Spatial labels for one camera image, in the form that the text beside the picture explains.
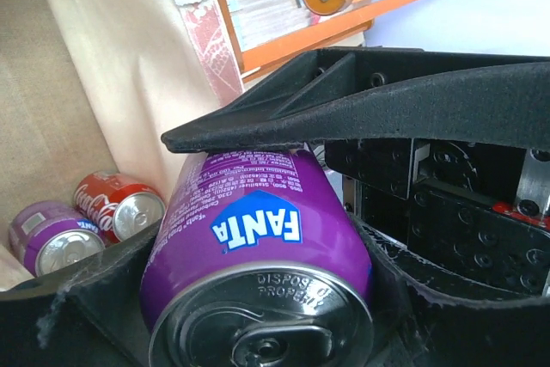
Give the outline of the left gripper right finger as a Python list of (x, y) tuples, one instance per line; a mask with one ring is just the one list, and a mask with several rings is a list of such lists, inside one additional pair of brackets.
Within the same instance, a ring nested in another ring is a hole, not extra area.
[(393, 337), (411, 366), (547, 366), (549, 300), (436, 266), (352, 219), (373, 263), (375, 349)]

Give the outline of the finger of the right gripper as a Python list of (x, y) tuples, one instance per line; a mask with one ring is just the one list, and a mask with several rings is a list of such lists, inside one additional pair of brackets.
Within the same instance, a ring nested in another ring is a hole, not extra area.
[(174, 153), (423, 138), (547, 150), (546, 57), (332, 47), (305, 52), (161, 140)]

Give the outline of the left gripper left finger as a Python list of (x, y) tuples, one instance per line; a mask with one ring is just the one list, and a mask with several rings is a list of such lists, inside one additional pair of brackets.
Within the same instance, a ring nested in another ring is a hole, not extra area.
[(138, 292), (159, 225), (1, 295), (3, 366), (145, 366)]

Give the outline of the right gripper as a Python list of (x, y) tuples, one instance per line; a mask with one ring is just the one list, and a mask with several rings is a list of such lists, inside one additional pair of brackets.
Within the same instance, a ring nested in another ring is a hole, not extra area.
[(349, 179), (345, 207), (389, 239), (464, 278), (549, 293), (549, 155), (422, 139), (325, 147)]

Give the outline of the purple fanta can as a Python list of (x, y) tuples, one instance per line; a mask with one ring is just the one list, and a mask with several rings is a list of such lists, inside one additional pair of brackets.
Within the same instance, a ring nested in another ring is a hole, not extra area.
[(98, 227), (58, 201), (34, 203), (9, 226), (16, 258), (35, 277), (72, 265), (105, 249)]
[(372, 264), (308, 150), (190, 155), (144, 269), (152, 366), (362, 366)]

